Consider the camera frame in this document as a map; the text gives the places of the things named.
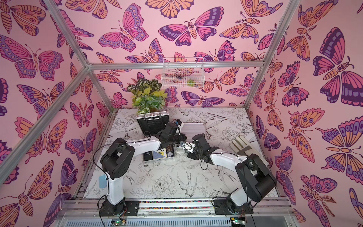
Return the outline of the silver poker case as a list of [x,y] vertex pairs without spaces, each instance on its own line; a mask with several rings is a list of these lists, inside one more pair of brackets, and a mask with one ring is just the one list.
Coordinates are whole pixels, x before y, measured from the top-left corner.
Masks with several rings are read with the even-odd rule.
[[198,134],[205,134],[206,128],[204,123],[184,123],[184,126],[181,129],[181,133],[185,134],[186,140],[181,143],[181,146],[185,142],[189,142],[193,144],[193,137]]
[[161,111],[156,113],[138,114],[136,120],[147,140],[159,141],[160,146],[156,149],[154,142],[152,150],[143,153],[143,161],[145,163],[172,160],[175,157],[173,144],[164,142],[161,137],[163,130],[169,123],[169,113]]

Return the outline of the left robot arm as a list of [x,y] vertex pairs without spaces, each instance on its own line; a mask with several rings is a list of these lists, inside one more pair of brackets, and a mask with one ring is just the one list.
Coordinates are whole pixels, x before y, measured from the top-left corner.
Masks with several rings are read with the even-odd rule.
[[102,210],[113,216],[126,212],[125,196],[123,193],[123,178],[129,170],[134,156],[150,152],[158,153],[168,147],[173,147],[187,137],[181,133],[183,123],[181,121],[169,122],[160,132],[149,136],[147,139],[126,141],[123,138],[116,139],[101,158],[101,169],[107,179],[107,196],[102,204]]

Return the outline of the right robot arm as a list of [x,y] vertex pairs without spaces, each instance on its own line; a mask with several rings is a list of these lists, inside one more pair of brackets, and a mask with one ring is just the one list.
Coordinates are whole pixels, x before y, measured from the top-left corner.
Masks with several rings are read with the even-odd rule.
[[267,161],[244,137],[236,137],[232,142],[234,153],[209,145],[205,134],[192,138],[193,150],[188,157],[210,165],[223,167],[235,172],[241,187],[226,198],[226,207],[231,213],[253,213],[251,202],[259,203],[277,185],[277,180],[268,168]]

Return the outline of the potted green plant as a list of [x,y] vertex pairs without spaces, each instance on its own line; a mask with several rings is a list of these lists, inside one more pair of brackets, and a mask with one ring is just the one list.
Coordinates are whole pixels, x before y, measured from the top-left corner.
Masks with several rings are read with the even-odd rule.
[[167,94],[161,88],[157,79],[140,79],[137,84],[128,86],[127,90],[133,94],[132,106],[138,109],[138,115],[159,112],[165,107]]

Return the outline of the green ball in basket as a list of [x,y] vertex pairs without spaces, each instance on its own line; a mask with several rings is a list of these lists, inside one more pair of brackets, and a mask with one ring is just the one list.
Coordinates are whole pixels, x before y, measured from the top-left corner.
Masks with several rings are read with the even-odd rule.
[[187,84],[188,87],[195,87],[195,81],[194,80],[188,80],[186,84]]

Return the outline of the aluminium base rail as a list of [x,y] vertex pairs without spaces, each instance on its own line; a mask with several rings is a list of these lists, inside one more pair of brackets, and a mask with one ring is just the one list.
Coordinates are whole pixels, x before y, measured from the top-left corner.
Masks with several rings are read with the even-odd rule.
[[232,213],[224,198],[127,199],[113,216],[100,200],[66,201],[56,227],[298,227],[287,199],[270,197]]

